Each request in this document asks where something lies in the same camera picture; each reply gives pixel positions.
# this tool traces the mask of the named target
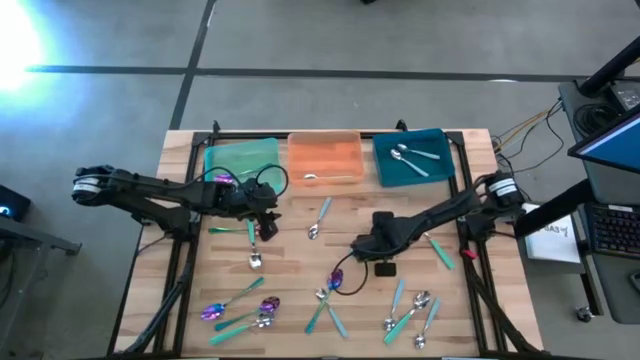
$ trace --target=desk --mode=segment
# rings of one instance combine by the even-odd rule
[[[489,132],[461,130],[467,149],[473,178],[496,170]],[[192,131],[167,133],[157,176],[173,181],[184,181],[194,136]],[[216,145],[233,142],[218,140]],[[269,242],[259,242],[263,254],[263,268],[254,273],[248,266],[249,242],[245,233],[210,235],[212,226],[238,227],[235,220],[203,219],[195,274],[189,300],[182,356],[198,357],[408,357],[408,356],[471,356],[478,354],[471,321],[462,262],[456,254],[458,235],[454,223],[430,231],[456,263],[453,271],[446,269],[427,242],[415,243],[395,259],[397,278],[376,278],[371,274],[364,289],[355,296],[331,298],[350,338],[343,340],[326,313],[320,317],[312,335],[303,329],[317,307],[314,289],[325,283],[335,263],[343,257],[349,243],[357,234],[368,233],[371,214],[390,210],[399,215],[413,215],[451,196],[446,182],[398,188],[382,188],[378,184],[370,140],[363,140],[365,179],[357,185],[294,188],[279,199],[277,220],[280,232]],[[280,161],[286,168],[286,140],[280,140]],[[460,174],[459,157],[454,154],[458,172],[458,186],[464,187]],[[202,151],[196,169],[202,169]],[[307,230],[315,220],[326,196],[334,197],[318,239],[307,238]],[[509,231],[506,226],[500,228]],[[161,236],[157,227],[143,231],[140,246]],[[144,329],[158,308],[162,297],[171,241],[154,245],[135,261],[131,281],[120,321],[114,332],[115,350],[130,345]],[[524,270],[516,242],[508,237],[495,237],[488,244],[493,277],[501,306],[528,341],[542,348]],[[353,260],[345,262],[344,290],[354,289],[362,280],[363,266]],[[269,329],[256,330],[221,346],[208,346],[215,334],[213,324],[200,320],[202,309],[214,302],[223,302],[238,290],[263,275],[265,284],[251,292],[233,306],[227,319],[254,309],[267,296],[280,297],[276,324]],[[391,345],[382,342],[382,320],[388,314],[398,278],[406,281],[405,292],[396,316],[410,308],[416,291],[428,289],[442,299],[442,306],[427,333],[427,346],[421,351],[413,348],[413,337],[424,324],[427,312],[414,316],[405,331]],[[169,318],[165,347],[174,339],[174,316]],[[490,329],[488,312],[483,311],[485,327]],[[492,332],[487,330],[491,340]]]

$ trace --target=orange tray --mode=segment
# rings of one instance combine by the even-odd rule
[[[294,186],[352,184],[364,178],[357,131],[291,133],[287,141],[289,181]]]

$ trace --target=keyboard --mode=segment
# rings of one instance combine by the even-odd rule
[[[601,204],[586,204],[585,211],[595,252],[640,259],[640,211]]]

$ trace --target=computer monitor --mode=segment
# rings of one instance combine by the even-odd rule
[[[640,173],[640,106],[571,147],[569,156]]]

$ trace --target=teal tray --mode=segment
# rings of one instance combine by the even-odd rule
[[[419,175],[404,162],[391,157],[391,149],[398,144],[405,144],[413,150],[440,155],[440,160],[432,160],[418,154],[402,153],[402,157],[429,173],[429,177]],[[384,187],[444,181],[455,172],[449,141],[441,129],[375,135],[373,147],[378,180]]]
[[[261,167],[267,164],[280,165],[278,140],[266,138],[255,141],[245,141],[230,145],[215,145],[208,147],[204,152],[205,171],[214,166],[222,166],[236,174],[240,181],[244,182],[250,177],[255,177]],[[216,175],[226,174],[222,170],[214,170],[205,175],[206,181],[213,181]],[[260,175],[260,182],[267,182],[279,193],[284,188],[284,174],[278,168],[271,168]]]

